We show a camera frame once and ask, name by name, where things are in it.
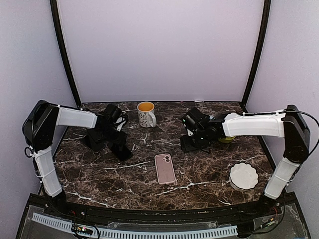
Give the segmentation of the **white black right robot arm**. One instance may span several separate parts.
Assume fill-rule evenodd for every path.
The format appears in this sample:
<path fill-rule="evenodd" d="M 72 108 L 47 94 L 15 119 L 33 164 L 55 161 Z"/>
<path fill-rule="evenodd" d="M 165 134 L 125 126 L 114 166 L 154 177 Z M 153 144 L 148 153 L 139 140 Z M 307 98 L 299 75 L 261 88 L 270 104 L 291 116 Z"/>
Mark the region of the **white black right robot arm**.
<path fill-rule="evenodd" d="M 255 204 L 254 211 L 265 216 L 274 207 L 286 184 L 311 155 L 310 130 L 304 113 L 295 105 L 283 110 L 263 113 L 223 113 L 210 116 L 198 108 L 191 108 L 181 117 L 187 134 L 180 138 L 183 152 L 204 150 L 214 141 L 238 136 L 271 136 L 285 141 L 283 158 L 267 183 L 264 195 Z"/>

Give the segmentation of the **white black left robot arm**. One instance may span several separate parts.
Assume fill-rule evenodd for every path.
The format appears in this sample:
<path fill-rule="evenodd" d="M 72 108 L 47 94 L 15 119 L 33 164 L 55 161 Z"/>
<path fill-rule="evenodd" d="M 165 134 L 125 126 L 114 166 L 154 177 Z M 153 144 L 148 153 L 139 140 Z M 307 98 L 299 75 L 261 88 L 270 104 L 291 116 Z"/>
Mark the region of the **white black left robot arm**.
<path fill-rule="evenodd" d="M 23 124 L 22 132 L 33 159 L 37 177 L 43 184 L 47 196 L 51 197 L 51 209 L 59 217 L 70 213 L 70 205 L 63 200 L 65 192 L 59 182 L 53 163 L 52 145 L 55 129 L 59 126 L 80 127 L 87 130 L 82 142 L 93 152 L 108 147 L 120 161 L 133 155 L 126 146 L 127 134 L 122 127 L 128 122 L 128 115 L 114 104 L 94 113 L 40 100 Z"/>

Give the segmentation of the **pink phone case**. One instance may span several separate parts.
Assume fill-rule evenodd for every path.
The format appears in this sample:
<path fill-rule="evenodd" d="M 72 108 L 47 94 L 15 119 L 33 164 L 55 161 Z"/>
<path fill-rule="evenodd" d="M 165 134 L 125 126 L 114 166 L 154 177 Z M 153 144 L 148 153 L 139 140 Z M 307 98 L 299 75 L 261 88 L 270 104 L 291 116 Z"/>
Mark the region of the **pink phone case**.
<path fill-rule="evenodd" d="M 160 185 L 176 182 L 173 161 L 170 154 L 158 154 L 154 156 L 157 181 Z"/>

